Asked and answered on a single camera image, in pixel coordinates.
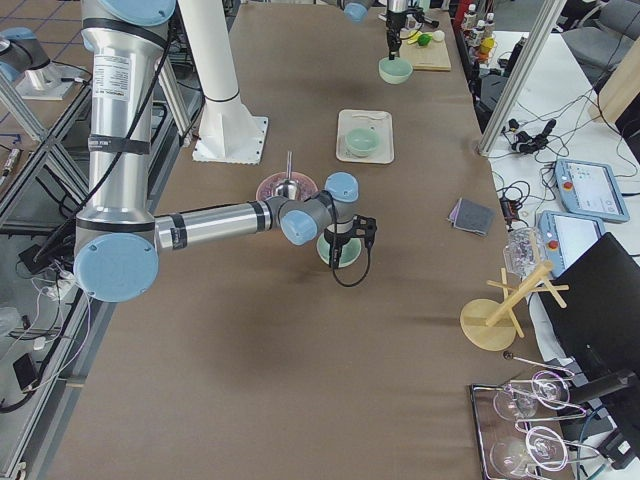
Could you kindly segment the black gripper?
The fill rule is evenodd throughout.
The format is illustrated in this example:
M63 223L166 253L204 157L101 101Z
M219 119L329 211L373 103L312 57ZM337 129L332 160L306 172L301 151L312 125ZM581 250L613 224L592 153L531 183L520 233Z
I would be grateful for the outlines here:
M400 31L406 26L407 18L412 17L419 24L425 22L421 10L409 9L402 12L386 11L386 33L388 34L388 59L394 60L399 55L401 47Z
M375 242L376 219L355 215L352 220L337 224L330 224L323 233L324 240L330 245L329 266L332 270L340 267L342 247L351 239L362 239L366 249L371 249Z

